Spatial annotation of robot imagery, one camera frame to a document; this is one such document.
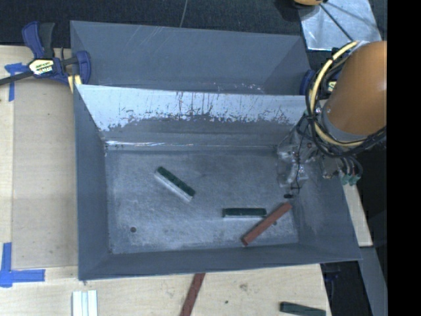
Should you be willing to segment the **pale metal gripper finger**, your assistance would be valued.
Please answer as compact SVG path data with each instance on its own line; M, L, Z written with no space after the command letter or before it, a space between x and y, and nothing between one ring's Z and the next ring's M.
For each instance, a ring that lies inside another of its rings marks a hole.
M309 179L304 166L290 163L280 163L278 165L278 184L281 188L298 190Z
M284 163L307 162L307 139L284 139L277 147L278 159Z

